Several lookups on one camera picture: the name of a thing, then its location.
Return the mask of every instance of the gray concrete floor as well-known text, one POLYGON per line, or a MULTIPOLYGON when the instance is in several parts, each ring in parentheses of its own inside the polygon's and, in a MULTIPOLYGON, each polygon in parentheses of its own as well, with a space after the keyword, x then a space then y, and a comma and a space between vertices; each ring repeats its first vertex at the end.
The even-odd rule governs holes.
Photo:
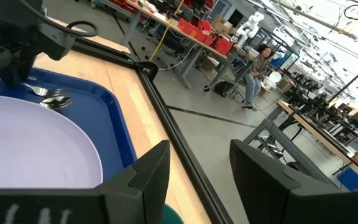
MULTIPOLYGON (((77 20, 94 22, 99 27, 99 35, 105 39, 120 43, 123 37, 111 13, 101 9, 91 9, 87 1, 81 0, 77 3, 74 0, 44 0, 44 6, 48 8, 50 17, 63 22, 69 23, 77 20)), ((128 22, 122 19, 119 19, 119 22, 122 28, 127 30, 128 22)), ((137 30, 131 39, 133 47, 141 59, 156 48, 156 44, 147 41, 145 37, 144 33, 137 30)), ((164 56, 164 59, 167 59, 169 63, 177 63, 177 59, 172 57, 164 56)), ((192 88, 187 90, 175 74, 169 70, 158 73, 155 85, 167 105, 246 124, 245 126, 238 125, 171 110, 184 137, 234 223, 248 223, 231 173, 229 141, 231 139, 244 139, 254 126, 260 124, 274 110, 275 102, 280 95, 271 93, 264 97, 258 97, 255 104, 263 110, 257 112, 244 111, 241 108, 240 99, 222 98, 213 91, 207 93, 203 91, 203 87, 212 78, 213 75, 210 73, 193 69, 188 75, 192 88)), ((276 123, 280 124, 284 119, 285 116, 283 115, 277 118, 276 123)), ((297 127, 292 126, 287 128, 285 133, 292 137, 296 131, 297 127)), ((294 142, 327 176, 337 183, 331 173, 342 166, 342 162, 338 158, 331 155, 327 149, 316 142, 312 135, 305 131, 302 131, 294 142)), ((285 159, 287 161, 293 160, 288 154, 285 154, 285 159)))

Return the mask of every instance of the white plate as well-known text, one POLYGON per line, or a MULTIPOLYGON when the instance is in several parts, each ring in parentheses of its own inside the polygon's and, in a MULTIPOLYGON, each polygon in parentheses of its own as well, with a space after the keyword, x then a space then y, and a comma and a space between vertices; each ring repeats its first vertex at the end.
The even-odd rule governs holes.
POLYGON ((75 123, 0 96, 0 188, 93 188, 102 180, 99 154, 75 123))

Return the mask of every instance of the metal utensil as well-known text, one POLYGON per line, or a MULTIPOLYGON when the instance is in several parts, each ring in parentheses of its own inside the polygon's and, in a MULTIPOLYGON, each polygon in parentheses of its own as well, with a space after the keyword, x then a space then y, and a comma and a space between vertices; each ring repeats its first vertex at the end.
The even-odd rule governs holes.
POLYGON ((64 94, 64 88, 48 90, 46 88, 29 85, 27 83, 22 83, 22 84, 29 87, 36 95, 43 96, 43 97, 62 96, 64 94))
POLYGON ((55 90, 48 90, 46 88, 33 86, 33 85, 30 85, 30 84, 27 84, 27 83, 21 83, 21 84, 29 87, 33 91, 33 93, 35 93, 36 95, 42 96, 42 97, 53 97, 53 96, 62 96, 62 95, 64 95, 64 88, 58 88, 58 89, 55 89, 55 90))
POLYGON ((54 96, 50 98, 44 99, 40 105, 51 109, 51 110, 59 110, 65 108, 66 106, 73 103, 73 99, 68 96, 54 96))

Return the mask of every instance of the spoon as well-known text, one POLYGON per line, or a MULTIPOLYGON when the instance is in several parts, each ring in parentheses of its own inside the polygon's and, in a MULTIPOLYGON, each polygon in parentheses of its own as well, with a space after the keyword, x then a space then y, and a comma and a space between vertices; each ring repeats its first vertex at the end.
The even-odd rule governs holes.
POLYGON ((68 96, 54 96, 50 98, 44 99, 40 105, 51 109, 51 110, 59 110, 65 108, 73 102, 73 99, 68 96))

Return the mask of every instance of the wall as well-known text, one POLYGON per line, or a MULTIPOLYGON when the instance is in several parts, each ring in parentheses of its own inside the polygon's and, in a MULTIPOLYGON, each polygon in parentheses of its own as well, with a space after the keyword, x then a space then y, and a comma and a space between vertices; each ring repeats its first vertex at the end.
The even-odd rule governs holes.
MULTIPOLYGON (((243 15, 246 17, 249 17, 253 15, 256 12, 256 9, 254 9, 254 5, 245 1, 245 0, 227 0, 232 4, 230 9, 227 11, 224 18, 228 20, 230 16, 233 14, 233 12, 237 9, 240 11, 243 15)), ((264 11, 259 8, 258 10, 260 13, 265 15, 265 19, 263 19, 259 24, 260 27, 264 27, 265 29, 269 30, 270 32, 273 32, 274 28, 278 27, 278 25, 275 23, 272 17, 264 13, 264 11)))

